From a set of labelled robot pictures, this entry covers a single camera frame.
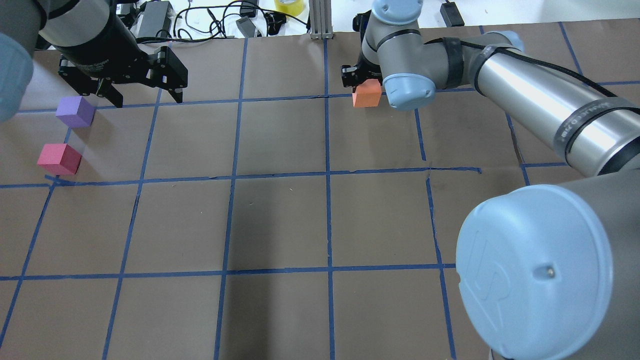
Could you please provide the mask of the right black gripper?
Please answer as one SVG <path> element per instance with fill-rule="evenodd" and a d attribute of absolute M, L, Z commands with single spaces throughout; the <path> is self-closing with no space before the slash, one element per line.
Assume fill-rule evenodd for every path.
<path fill-rule="evenodd" d="M 370 22 L 371 13 L 358 13 L 352 19 L 352 29 L 359 34 L 359 55 L 355 64 L 341 66 L 341 81 L 344 88 L 355 89 L 367 80 L 375 80 L 382 85 L 382 71 L 379 64 L 375 64 L 365 57 L 362 46 L 369 46 L 366 40 L 366 29 Z"/>

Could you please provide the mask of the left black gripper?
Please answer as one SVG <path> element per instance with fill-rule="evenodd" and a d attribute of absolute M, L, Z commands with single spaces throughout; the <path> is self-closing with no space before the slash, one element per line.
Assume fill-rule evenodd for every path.
<path fill-rule="evenodd" d="M 169 46 L 148 54 L 115 14 L 55 14 L 52 45 L 61 53 L 58 75 L 78 95 L 96 95 L 123 107 L 116 84 L 163 89 L 181 104 L 188 69 Z"/>

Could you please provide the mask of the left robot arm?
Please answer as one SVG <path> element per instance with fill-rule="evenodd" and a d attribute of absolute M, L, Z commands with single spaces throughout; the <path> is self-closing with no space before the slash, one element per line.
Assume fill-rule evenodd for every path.
<path fill-rule="evenodd" d="M 2 122 L 18 112 L 32 80 L 38 38 L 60 52 L 58 75 L 80 96 L 121 108 L 116 86 L 142 84 L 184 100 L 188 69 L 167 39 L 136 38 L 111 0 L 3 0 L 0 12 Z"/>

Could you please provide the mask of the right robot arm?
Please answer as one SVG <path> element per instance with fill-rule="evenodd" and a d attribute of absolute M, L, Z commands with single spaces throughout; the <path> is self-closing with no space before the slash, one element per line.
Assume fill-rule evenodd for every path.
<path fill-rule="evenodd" d="M 486 360 L 454 269 L 469 212 L 526 185 L 581 178 L 469 89 L 417 114 L 329 105 L 337 360 Z"/>

